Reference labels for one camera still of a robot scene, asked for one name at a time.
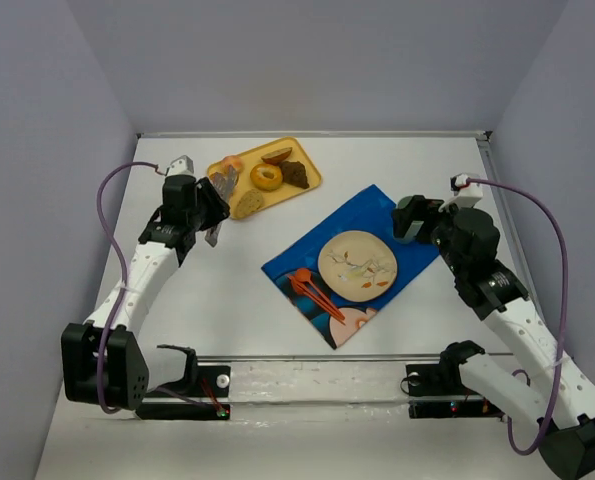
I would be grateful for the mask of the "metal serving tongs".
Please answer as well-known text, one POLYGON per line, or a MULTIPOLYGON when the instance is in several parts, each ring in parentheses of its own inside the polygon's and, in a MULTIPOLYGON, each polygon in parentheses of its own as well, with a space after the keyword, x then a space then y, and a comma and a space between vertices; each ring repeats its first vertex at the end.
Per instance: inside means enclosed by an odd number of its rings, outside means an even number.
POLYGON ((238 172, 233 166, 228 166, 226 173, 216 173, 211 180, 216 197, 210 206, 208 229, 205 235, 205 240, 211 247, 217 245, 221 224, 230 216, 228 202, 234 192, 237 179, 238 172))

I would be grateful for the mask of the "green cup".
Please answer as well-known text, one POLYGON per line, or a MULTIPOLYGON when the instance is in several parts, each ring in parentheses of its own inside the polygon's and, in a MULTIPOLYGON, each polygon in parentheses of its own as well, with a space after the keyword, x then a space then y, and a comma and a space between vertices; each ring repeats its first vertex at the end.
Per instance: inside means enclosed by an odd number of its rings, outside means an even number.
POLYGON ((407 196, 402 198, 392 210, 393 237, 399 243, 408 244, 415 239, 421 228, 418 210, 423 202, 421 195, 407 196))

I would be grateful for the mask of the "seeded oval bread slice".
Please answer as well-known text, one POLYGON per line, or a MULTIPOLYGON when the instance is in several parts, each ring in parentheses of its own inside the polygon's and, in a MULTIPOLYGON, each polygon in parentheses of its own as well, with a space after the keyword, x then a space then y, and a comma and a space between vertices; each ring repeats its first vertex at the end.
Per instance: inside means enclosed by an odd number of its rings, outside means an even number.
POLYGON ((233 217, 236 219, 246 218, 264 206, 264 197, 257 189, 251 189, 244 193, 237 202, 233 217))

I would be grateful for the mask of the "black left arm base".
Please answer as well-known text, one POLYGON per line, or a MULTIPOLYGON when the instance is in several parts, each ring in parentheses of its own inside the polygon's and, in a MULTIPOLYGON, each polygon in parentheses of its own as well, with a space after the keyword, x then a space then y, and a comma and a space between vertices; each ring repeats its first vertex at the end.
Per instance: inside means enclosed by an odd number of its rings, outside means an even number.
POLYGON ((227 421, 231 417, 231 366, 205 363, 190 347, 159 344, 148 352, 149 391, 135 416, 141 420, 227 421))

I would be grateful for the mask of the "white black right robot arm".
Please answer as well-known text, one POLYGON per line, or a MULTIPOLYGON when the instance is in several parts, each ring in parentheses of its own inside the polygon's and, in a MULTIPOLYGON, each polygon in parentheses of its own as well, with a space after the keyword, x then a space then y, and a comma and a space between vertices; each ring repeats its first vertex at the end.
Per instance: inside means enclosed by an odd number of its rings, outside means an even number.
POLYGON ((476 393, 510 418, 543 428, 537 449, 560 479, 595 471, 595 385, 558 353, 529 293, 497 258, 500 232, 472 205, 446 206, 414 195, 392 210, 395 239, 437 248, 460 299, 512 352, 528 381, 500 368, 472 340, 453 342, 435 363, 409 366, 401 387, 412 397, 476 393))

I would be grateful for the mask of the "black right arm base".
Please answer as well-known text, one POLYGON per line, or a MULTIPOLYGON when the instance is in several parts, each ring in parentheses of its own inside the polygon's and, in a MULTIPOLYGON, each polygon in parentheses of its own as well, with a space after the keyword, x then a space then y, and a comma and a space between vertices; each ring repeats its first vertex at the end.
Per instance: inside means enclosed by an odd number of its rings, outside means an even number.
POLYGON ((409 417, 501 419, 503 413, 497 406, 461 382, 459 367, 471 357, 485 353, 481 346, 466 340, 449 344, 435 363, 407 365, 400 390, 409 398, 409 417))

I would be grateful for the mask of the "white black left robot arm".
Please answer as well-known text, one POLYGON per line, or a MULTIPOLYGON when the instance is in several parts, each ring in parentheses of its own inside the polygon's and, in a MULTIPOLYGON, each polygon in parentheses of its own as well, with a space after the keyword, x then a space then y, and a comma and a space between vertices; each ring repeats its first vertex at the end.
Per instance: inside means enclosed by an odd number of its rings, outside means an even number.
POLYGON ((180 269, 200 232, 214 230, 230 209, 206 177, 167 177, 162 203, 138 238, 132 259, 120 261, 121 277, 107 299, 81 324, 61 335, 65 395, 105 412, 134 411, 160 388, 182 394, 197 383, 194 349, 160 344, 150 351, 138 342, 149 311, 167 281, 180 269))

